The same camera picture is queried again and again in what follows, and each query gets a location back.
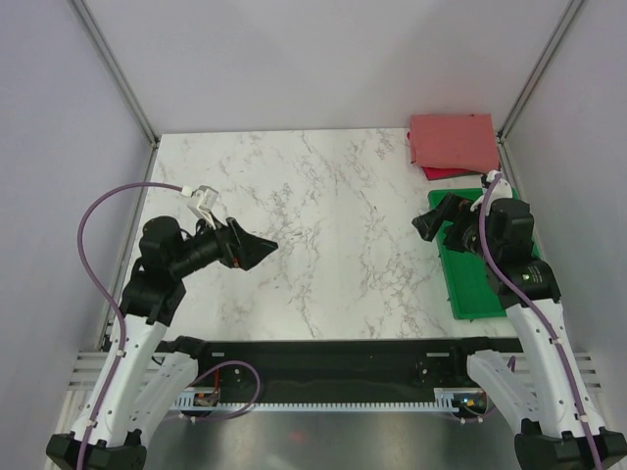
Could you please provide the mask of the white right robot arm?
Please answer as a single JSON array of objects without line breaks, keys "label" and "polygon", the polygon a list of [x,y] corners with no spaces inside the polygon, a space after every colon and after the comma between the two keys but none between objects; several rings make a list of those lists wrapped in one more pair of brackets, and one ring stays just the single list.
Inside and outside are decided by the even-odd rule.
[{"label": "white right robot arm", "polygon": [[523,469],[608,469],[626,456],[626,438],[607,429],[586,389],[567,338],[560,291],[551,267],[534,252],[534,217],[527,203],[499,198],[487,215],[448,193],[412,224],[425,241],[444,234],[447,251],[470,253],[512,323],[534,388],[528,390],[494,351],[461,352],[451,378],[476,382],[514,433]]}]

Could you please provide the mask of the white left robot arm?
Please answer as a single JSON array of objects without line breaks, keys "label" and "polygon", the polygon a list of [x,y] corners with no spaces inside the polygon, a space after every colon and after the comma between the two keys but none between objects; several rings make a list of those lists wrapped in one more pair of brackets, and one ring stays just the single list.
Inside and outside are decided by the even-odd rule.
[{"label": "white left robot arm", "polygon": [[216,370],[203,354],[206,342],[179,337],[169,343],[156,376],[144,379],[186,294],[184,278],[214,262],[248,271],[277,248],[233,217],[225,223],[200,220],[191,236],[171,216],[149,220],[94,390],[71,429],[50,438],[47,456],[61,469],[143,468],[175,399],[192,384],[207,384]]}]

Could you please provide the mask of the pink t shirt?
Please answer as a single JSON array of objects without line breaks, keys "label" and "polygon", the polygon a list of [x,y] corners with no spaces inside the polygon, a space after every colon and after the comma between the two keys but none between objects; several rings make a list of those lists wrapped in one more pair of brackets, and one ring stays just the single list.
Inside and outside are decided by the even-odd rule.
[{"label": "pink t shirt", "polygon": [[489,114],[414,115],[410,118],[411,162],[433,168],[487,173],[499,168]]}]

